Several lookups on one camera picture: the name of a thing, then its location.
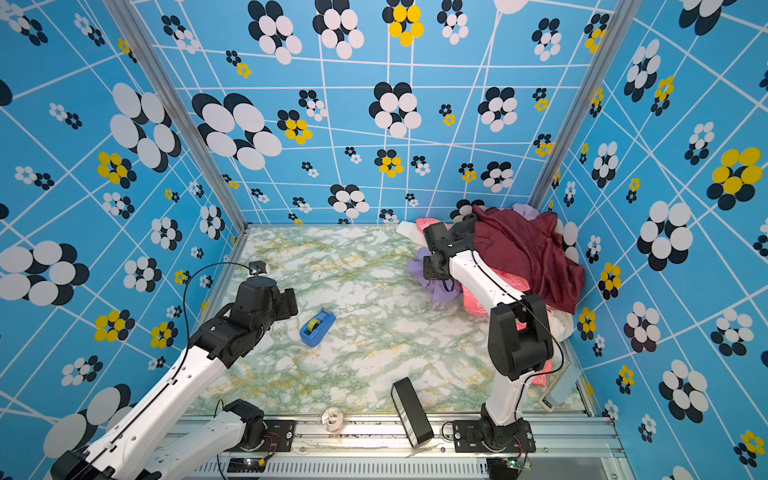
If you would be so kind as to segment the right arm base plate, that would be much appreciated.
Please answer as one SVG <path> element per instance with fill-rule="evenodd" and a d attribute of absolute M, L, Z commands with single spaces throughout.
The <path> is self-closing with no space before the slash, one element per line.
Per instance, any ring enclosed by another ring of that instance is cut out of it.
<path fill-rule="evenodd" d="M 506 426 L 486 419 L 458 420 L 452 423 L 452 434 L 458 453 L 525 455 L 536 451 L 530 423 L 524 419 Z"/>

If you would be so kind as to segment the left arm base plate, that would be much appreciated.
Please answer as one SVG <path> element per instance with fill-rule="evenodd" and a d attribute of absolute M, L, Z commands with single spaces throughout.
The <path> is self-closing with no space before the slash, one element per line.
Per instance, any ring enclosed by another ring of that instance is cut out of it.
<path fill-rule="evenodd" d="M 260 420 L 245 428 L 242 439 L 229 452 L 289 452 L 296 436 L 297 422 L 286 419 Z"/>

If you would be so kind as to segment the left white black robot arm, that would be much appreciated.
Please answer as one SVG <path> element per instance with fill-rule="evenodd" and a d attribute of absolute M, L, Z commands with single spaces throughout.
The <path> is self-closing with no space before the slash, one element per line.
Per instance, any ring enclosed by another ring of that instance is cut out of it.
<path fill-rule="evenodd" d="M 238 359 L 248 355 L 276 321 L 299 312 L 293 289 L 254 275 L 189 338 L 181 357 L 135 407 L 87 447 L 63 453 L 54 479 L 182 479 L 230 449 L 274 451 L 263 411 L 235 400 L 205 425 L 174 443 L 162 440 L 191 403 Z"/>

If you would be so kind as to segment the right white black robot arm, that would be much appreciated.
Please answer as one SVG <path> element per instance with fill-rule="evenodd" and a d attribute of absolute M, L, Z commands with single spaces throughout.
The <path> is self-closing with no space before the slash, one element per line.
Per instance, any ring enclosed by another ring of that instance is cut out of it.
<path fill-rule="evenodd" d="M 489 315 L 487 351 L 496 375 L 481 406 L 481 442 L 492 452 L 510 446 L 535 450 L 522 402 L 532 380 L 547 375 L 546 362 L 559 347 L 553 337 L 546 304 L 533 293 L 510 286 L 480 257 L 472 236 L 449 230 L 442 222 L 423 231 L 430 254 L 424 258 L 428 280 L 453 281 L 470 291 Z"/>

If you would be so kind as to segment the purple cloth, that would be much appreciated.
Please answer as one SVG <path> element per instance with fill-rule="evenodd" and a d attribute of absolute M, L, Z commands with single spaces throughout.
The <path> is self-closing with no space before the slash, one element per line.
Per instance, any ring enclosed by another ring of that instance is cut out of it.
<path fill-rule="evenodd" d="M 462 293 L 462 287 L 455 280 L 428 279 L 424 275 L 424 260 L 430 256 L 428 248 L 420 248 L 415 257 L 407 262 L 407 272 L 422 286 L 435 303 L 453 301 Z"/>

